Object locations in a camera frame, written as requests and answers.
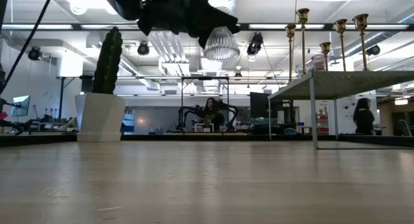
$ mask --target monitor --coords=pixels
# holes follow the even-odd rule
[[[13,98],[12,117],[25,117],[28,114],[30,96],[21,96]]]
[[[268,118],[269,117],[269,104],[267,97],[270,94],[250,92],[250,116],[253,118]],[[282,100],[271,100],[270,105],[272,108],[271,118],[278,117],[278,111],[283,111]]]

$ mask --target person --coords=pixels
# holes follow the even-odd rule
[[[220,125],[224,122],[224,115],[218,108],[218,101],[215,98],[208,98],[206,106],[204,107],[203,114],[204,118],[199,118],[199,123],[207,124],[212,123],[214,125],[214,132],[220,130]]]
[[[358,103],[356,103],[353,116],[354,123],[356,124],[356,134],[373,135],[375,117],[369,110],[370,106],[371,101],[367,98],[360,98]]]

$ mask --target candle holder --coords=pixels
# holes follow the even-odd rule
[[[360,14],[355,16],[352,21],[355,23],[355,28],[360,31],[361,35],[361,46],[362,46],[362,61],[364,62],[364,71],[369,71],[367,66],[367,56],[365,55],[365,29],[367,28],[368,14]]]
[[[302,76],[306,74],[306,62],[305,62],[305,24],[308,22],[308,8],[302,8],[296,12],[298,15],[298,22],[301,24],[302,30]]]
[[[293,58],[292,58],[292,38],[295,36],[295,24],[285,26],[286,36],[289,39],[289,83],[292,82]]]
[[[341,50],[342,50],[342,63],[343,63],[343,71],[346,72],[347,66],[345,64],[345,46],[343,44],[343,33],[347,29],[347,20],[346,19],[339,19],[335,22],[336,32],[339,33],[339,38],[341,39]]]
[[[328,53],[331,51],[331,42],[325,42],[319,44],[321,51],[325,57],[325,69],[328,71]]]

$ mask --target red object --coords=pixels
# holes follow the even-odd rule
[[[7,113],[2,112],[2,113],[0,114],[0,120],[4,120],[6,117],[7,117]]]

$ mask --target white pot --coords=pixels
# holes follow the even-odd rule
[[[116,95],[86,93],[75,96],[78,142],[116,142],[121,139],[125,100]]]

